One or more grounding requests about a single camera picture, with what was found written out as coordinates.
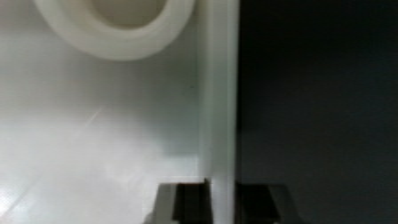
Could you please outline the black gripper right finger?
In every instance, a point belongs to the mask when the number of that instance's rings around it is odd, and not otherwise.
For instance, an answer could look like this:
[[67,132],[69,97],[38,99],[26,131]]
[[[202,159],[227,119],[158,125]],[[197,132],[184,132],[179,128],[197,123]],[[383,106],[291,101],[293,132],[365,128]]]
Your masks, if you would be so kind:
[[236,184],[234,224],[291,224],[285,210],[285,186]]

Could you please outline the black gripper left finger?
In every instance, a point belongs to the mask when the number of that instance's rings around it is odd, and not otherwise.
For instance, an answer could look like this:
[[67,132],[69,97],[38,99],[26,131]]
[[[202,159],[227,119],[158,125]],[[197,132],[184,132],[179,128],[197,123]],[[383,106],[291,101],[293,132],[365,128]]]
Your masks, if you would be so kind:
[[207,181],[159,184],[154,224],[213,224]]

